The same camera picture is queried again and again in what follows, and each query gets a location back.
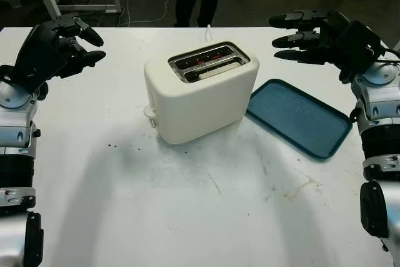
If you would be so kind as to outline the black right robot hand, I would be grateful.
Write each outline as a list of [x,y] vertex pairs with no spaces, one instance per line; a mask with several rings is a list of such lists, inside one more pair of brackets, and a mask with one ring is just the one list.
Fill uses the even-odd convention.
[[275,57],[323,65],[335,61],[333,44],[349,25],[349,20],[339,12],[303,9],[273,16],[269,24],[278,29],[296,30],[295,34],[272,41],[272,46],[279,49]]

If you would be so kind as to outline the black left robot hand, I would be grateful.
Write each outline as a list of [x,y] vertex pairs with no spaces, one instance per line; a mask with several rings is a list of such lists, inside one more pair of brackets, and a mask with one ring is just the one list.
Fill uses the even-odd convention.
[[77,13],[35,26],[18,53],[17,72],[25,77],[67,78],[105,58],[104,51],[87,51],[77,38],[96,47],[104,45],[100,35]]

